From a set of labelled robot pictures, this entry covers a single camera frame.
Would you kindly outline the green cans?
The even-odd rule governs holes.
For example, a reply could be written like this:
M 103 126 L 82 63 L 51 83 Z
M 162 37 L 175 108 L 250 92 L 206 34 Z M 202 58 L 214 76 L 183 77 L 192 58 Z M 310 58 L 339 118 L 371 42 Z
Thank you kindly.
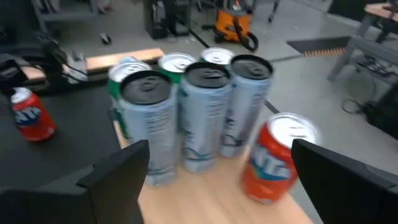
M 108 90 L 112 102 L 112 111 L 116 117 L 116 120 L 119 122 L 121 132 L 125 139 L 129 139 L 129 135 L 126 131 L 126 126 L 124 124 L 121 109 L 119 106 L 120 84 L 122 80 L 128 75 L 143 70 L 152 70 L 152 67 L 149 64 L 141 61 L 132 61 L 119 63 L 110 68 L 108 71 Z

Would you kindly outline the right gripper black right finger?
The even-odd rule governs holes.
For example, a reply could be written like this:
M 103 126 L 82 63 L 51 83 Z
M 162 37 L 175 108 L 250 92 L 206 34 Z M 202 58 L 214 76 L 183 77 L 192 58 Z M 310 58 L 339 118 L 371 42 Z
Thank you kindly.
M 293 141 L 291 153 L 324 224 L 398 224 L 398 175 L 304 139 Z

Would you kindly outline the grey utility cart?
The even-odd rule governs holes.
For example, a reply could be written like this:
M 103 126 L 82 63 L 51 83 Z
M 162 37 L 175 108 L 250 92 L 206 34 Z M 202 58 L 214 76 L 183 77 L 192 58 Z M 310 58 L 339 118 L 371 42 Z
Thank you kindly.
M 41 32 L 48 32 L 46 23 L 84 21 L 99 15 L 96 0 L 30 0 Z

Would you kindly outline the black computer tower lit fans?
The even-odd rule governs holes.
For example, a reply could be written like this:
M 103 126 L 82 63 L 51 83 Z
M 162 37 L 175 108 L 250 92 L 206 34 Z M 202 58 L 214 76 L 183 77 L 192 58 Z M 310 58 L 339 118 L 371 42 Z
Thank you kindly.
M 166 0 L 170 32 L 176 36 L 187 36 L 190 33 L 192 0 Z

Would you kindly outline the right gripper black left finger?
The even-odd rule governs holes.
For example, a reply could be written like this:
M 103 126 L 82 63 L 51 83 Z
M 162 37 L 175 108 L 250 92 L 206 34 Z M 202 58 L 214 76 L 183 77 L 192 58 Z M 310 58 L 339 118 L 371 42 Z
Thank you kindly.
M 0 189 L 0 224 L 143 224 L 149 157 L 140 140 L 38 188 Z

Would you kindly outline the black equipment box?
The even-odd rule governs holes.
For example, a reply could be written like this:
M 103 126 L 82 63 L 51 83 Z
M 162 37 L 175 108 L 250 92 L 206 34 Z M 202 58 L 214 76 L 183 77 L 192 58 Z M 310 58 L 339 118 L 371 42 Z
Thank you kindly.
M 366 121 L 398 140 L 398 81 L 377 102 L 364 105 Z

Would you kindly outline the black computer tower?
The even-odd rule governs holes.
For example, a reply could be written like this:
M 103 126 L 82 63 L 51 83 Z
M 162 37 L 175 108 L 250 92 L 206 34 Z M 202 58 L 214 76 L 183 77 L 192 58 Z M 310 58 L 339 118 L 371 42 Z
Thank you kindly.
M 169 0 L 143 0 L 144 25 L 147 33 L 154 40 L 168 36 L 167 9 Z

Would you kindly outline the orange shop vacuum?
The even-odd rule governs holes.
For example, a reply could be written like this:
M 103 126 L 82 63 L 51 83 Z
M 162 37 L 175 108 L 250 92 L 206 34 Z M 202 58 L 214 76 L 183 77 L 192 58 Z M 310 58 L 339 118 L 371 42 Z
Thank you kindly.
M 247 0 L 221 0 L 216 14 L 215 42 L 239 42 L 250 52 L 258 49 L 258 38 L 249 31 L 252 7 Z

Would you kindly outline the red Fanta can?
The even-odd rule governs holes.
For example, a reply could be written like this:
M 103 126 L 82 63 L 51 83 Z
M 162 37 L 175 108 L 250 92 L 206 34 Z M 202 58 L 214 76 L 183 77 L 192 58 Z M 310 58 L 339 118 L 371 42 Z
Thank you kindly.
M 16 126 L 26 140 L 38 142 L 53 136 L 55 123 L 34 92 L 24 87 L 14 88 L 11 103 Z
M 315 123 L 299 114 L 273 114 L 262 125 L 242 173 L 243 190 L 253 200 L 276 202 L 294 185 L 298 178 L 291 153 L 294 139 L 322 143 Z

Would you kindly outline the grey metal table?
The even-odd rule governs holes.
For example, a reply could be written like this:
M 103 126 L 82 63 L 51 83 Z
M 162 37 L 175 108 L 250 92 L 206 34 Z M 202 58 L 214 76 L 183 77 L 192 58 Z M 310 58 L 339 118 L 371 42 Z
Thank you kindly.
M 355 50 L 362 51 L 362 58 L 364 56 L 371 56 L 398 67 L 398 51 L 389 49 L 376 40 L 368 40 L 364 37 L 371 24 L 378 17 L 398 24 L 398 0 L 388 3 L 367 4 L 364 11 L 366 14 L 360 26 L 357 28 L 355 34 L 350 37 L 343 55 L 339 57 L 330 74 L 327 76 L 327 79 L 331 82 L 336 80 L 345 65 L 354 65 L 358 66 L 359 69 L 366 69 L 366 67 L 358 65 L 360 57 L 352 56 Z

